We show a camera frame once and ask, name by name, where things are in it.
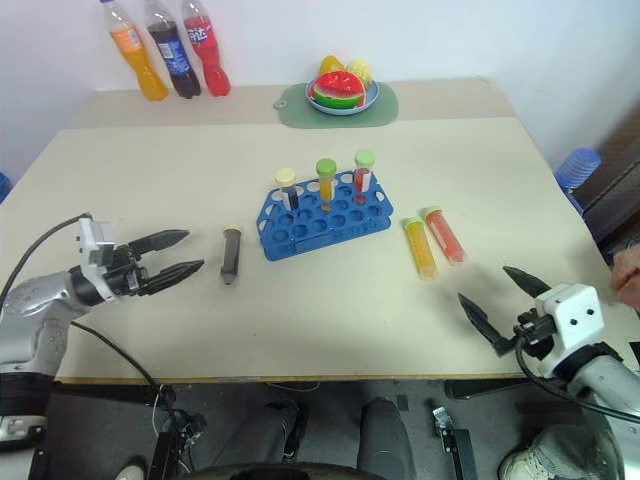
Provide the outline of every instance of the green placemat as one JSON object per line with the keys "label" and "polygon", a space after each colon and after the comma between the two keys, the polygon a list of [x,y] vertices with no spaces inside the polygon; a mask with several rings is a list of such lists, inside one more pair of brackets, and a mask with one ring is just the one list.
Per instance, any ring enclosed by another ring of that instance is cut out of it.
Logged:
{"label": "green placemat", "polygon": [[292,128],[359,128],[380,127],[393,122],[398,116],[398,99],[386,83],[378,83],[378,99],[368,109],[345,117],[336,117],[313,108],[306,97],[306,84],[287,88],[273,108],[280,121]]}

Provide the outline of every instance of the blue test tube rack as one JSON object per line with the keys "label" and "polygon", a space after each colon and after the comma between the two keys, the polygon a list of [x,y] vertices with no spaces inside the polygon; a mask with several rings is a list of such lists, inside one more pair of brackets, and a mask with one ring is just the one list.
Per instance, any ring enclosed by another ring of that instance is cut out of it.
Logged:
{"label": "blue test tube rack", "polygon": [[[282,260],[391,226],[393,206],[373,173],[367,192],[356,191],[352,171],[336,174],[334,184],[334,199],[323,202],[318,179],[297,183],[300,205],[293,211],[284,207],[279,189],[269,192],[256,220],[268,260]],[[364,197],[362,205],[356,204],[356,196]],[[331,211],[324,211],[323,205]]]}

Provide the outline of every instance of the plate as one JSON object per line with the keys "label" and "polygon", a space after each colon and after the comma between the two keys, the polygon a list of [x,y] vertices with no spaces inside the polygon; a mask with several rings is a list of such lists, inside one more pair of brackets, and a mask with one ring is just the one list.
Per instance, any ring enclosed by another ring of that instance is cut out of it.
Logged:
{"label": "plate", "polygon": [[361,107],[346,108],[346,109],[329,108],[329,107],[324,107],[322,105],[317,104],[315,100],[313,100],[309,96],[309,89],[313,86],[315,81],[316,79],[314,78],[309,83],[307,83],[307,88],[305,88],[304,90],[306,93],[305,96],[307,97],[307,100],[309,100],[309,103],[313,106],[313,108],[315,108],[316,110],[320,110],[321,112],[327,113],[329,115],[346,116],[346,115],[355,115],[356,113],[360,113],[366,110],[367,108],[369,108],[371,105],[373,105],[373,102],[375,102],[378,99],[378,94],[380,93],[380,90],[378,89],[378,84],[375,81],[373,81],[371,82],[371,85],[367,87],[367,90],[366,90],[367,99],[365,101],[365,104],[362,105]]}

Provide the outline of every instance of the person's hand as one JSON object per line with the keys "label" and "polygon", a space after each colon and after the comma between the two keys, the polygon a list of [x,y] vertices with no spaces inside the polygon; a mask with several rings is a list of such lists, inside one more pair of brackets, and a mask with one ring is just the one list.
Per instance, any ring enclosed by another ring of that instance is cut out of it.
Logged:
{"label": "person's hand", "polygon": [[621,302],[640,310],[640,245],[615,254],[611,286]]}

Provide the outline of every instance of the beige tabletop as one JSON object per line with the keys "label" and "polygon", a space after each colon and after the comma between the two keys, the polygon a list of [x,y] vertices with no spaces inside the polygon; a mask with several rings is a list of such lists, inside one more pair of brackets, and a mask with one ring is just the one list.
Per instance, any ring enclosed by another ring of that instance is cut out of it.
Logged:
{"label": "beige tabletop", "polygon": [[[603,339],[638,364],[634,312],[616,302],[589,231],[495,87],[482,80],[392,84],[398,121],[367,129],[297,130],[271,104],[284,87],[235,89],[226,99],[161,104],[135,92],[98,93],[60,132],[0,206],[0,278],[59,221],[90,211],[119,243],[187,228],[177,246],[150,254],[151,273],[202,258],[205,266],[152,297],[101,305],[81,321],[122,345],[155,376],[173,381],[273,378],[476,378],[518,372],[497,358],[462,312],[457,292],[509,334],[533,303],[502,273],[517,266],[547,283],[598,289]],[[332,157],[353,166],[376,152],[376,174],[394,206],[384,232],[278,262],[265,259],[255,219],[273,172],[300,180]],[[450,267],[430,236],[439,279],[421,281],[401,220],[439,204],[468,253]],[[219,276],[222,229],[244,233],[240,274]],[[52,238],[21,279],[79,261],[70,228]],[[72,329],[65,381],[128,381],[137,373],[93,337]]]}

